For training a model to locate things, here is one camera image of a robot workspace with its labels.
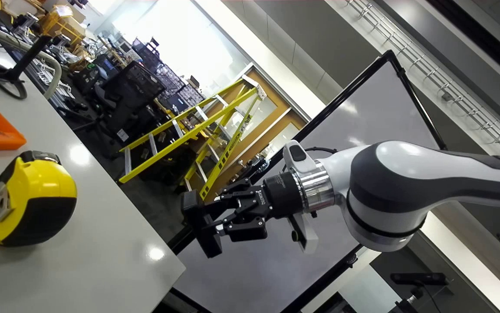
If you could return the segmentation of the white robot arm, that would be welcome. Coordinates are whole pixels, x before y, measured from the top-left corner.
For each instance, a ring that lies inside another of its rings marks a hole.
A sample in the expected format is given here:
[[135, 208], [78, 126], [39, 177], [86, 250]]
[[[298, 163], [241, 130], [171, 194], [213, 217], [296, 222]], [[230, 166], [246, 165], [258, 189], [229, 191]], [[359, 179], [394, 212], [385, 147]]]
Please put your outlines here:
[[258, 186], [220, 194], [201, 208], [194, 224], [206, 255], [222, 252], [220, 238], [234, 241], [267, 234], [269, 219], [291, 217], [302, 243], [309, 239], [302, 217], [340, 206], [348, 232], [361, 245], [394, 252], [423, 226], [427, 213], [446, 201], [500, 206], [500, 156], [440, 151], [406, 140], [381, 140], [310, 156], [293, 140], [283, 147], [284, 170]]

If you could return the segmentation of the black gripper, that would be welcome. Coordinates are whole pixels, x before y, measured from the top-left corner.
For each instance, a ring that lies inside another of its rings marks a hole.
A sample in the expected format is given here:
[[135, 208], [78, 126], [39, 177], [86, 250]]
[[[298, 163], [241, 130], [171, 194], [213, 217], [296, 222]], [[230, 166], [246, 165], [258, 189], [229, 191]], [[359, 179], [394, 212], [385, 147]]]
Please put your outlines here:
[[263, 239], [267, 236], [263, 219], [288, 217], [298, 206], [300, 194], [296, 189], [296, 182], [289, 172], [281, 172], [265, 177], [260, 184], [239, 180], [227, 186], [210, 203], [203, 205], [203, 213], [210, 217], [218, 217], [225, 210], [232, 208], [236, 217], [250, 219], [222, 220], [217, 226], [217, 231], [229, 236], [232, 241], [248, 241]]

